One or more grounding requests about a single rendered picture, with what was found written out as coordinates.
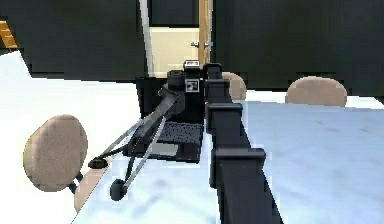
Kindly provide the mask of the black laptop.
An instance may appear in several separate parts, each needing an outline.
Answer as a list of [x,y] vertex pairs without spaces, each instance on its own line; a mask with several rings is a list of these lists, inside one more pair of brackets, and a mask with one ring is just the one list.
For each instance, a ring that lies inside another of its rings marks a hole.
[[[150,159],[198,163],[203,139],[204,90],[203,81],[185,77],[184,111],[165,121],[158,141],[153,146]],[[142,158],[151,143],[122,151],[124,156]]]

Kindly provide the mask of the beige round-backed chair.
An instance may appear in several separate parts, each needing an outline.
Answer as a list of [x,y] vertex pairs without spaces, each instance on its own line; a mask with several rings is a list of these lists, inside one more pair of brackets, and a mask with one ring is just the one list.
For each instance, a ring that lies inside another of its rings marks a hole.
[[233,100],[245,100],[247,87],[244,80],[232,72],[223,72],[222,76],[230,82],[229,94]]
[[287,89],[286,103],[344,107],[347,90],[337,80],[307,76],[294,81]]
[[23,167],[32,184],[44,192],[69,188],[74,208],[79,212],[106,169],[90,169],[82,174],[88,149],[86,132],[69,114],[48,119],[28,139]]

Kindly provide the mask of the orange wooden furniture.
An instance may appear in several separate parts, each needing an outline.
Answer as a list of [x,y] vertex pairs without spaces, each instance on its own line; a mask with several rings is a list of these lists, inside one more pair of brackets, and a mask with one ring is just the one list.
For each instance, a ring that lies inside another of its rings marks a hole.
[[0,38],[2,39],[3,44],[6,48],[8,49],[18,48],[16,41],[6,21],[0,21]]

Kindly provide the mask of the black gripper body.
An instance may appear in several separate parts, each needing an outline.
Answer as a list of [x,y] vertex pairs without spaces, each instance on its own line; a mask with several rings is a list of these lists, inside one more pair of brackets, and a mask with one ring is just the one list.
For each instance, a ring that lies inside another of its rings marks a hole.
[[163,119],[184,111],[185,75],[182,71],[170,71],[167,79],[138,79],[136,88],[143,118],[143,124],[135,133],[138,139],[150,139]]

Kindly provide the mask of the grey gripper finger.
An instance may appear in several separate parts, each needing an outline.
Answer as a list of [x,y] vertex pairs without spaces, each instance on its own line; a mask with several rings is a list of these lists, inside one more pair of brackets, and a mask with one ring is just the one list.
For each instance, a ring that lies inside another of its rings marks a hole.
[[164,128],[166,118],[163,117],[161,119],[161,122],[156,130],[155,135],[153,136],[153,139],[151,143],[149,144],[144,156],[140,160],[139,164],[136,166],[136,168],[129,172],[129,177],[125,180],[116,179],[110,187],[110,198],[113,201],[120,201],[128,192],[128,188],[131,185],[131,183],[134,181],[134,179],[137,177],[138,173],[141,171],[141,169],[144,167],[147,159],[152,154],[153,146],[158,141],[159,136]]
[[141,143],[148,142],[153,134],[153,128],[159,123],[159,119],[160,116],[155,112],[139,119],[131,128],[110,144],[102,154],[93,158],[88,163],[88,167],[91,169],[106,168],[106,157],[122,151],[128,151],[130,148],[136,148]]

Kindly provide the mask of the brown wooden room door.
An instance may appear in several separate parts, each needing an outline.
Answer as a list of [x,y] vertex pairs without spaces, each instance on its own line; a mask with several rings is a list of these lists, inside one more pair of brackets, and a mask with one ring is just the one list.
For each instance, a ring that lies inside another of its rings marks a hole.
[[199,6],[199,44],[198,59],[201,65],[210,62],[211,50],[211,3],[212,0],[198,0]]

